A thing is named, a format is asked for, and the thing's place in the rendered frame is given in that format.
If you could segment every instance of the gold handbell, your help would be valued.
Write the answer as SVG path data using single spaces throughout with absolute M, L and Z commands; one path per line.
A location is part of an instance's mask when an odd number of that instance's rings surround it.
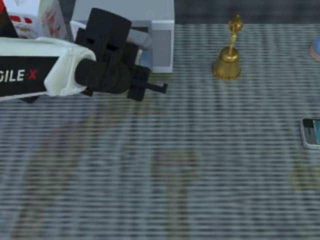
M 230 44 L 220 51 L 217 61 L 212 65 L 211 71 L 219 79 L 234 80 L 241 74 L 239 64 L 239 52 L 234 48 L 237 32 L 242 29 L 243 23 L 239 15 L 236 15 L 228 23 L 231 31 Z

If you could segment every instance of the red logo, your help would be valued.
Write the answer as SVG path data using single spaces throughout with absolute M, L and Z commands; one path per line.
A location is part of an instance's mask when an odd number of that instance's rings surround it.
M 29 69 L 29 72 L 26 74 L 28 80 L 37 80 L 37 69 Z

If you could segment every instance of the silver phone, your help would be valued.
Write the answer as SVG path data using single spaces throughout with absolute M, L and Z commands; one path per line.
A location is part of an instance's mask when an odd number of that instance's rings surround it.
M 306 148 L 320 150 L 320 118 L 302 119 L 301 135 Z

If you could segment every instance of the tabletop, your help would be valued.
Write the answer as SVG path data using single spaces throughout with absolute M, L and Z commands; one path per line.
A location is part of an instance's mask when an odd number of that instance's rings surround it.
M 0 104 L 0 240 L 318 240 L 317 24 L 245 24 L 240 78 L 216 79 L 226 24 L 177 25 L 174 73 L 124 95 Z

